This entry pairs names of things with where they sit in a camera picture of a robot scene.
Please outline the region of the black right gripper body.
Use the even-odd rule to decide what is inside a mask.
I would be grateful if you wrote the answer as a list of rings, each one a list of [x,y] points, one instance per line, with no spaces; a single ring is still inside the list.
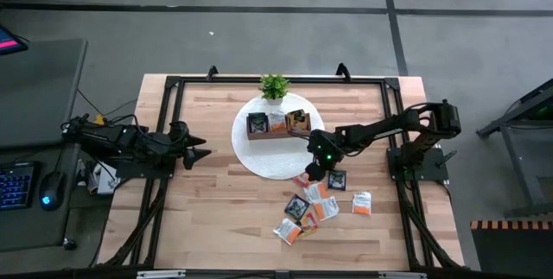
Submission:
[[[345,156],[340,134],[325,130],[312,130],[308,137],[307,150],[313,161],[305,168],[309,181],[321,181],[328,172],[334,171]]]

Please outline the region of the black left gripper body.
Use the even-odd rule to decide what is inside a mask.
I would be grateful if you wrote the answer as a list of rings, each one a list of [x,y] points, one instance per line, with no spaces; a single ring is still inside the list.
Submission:
[[[194,147],[188,144],[189,129],[185,122],[177,121],[169,124],[168,133],[171,145],[169,153],[178,159],[182,159],[185,169],[190,170],[194,165]]]

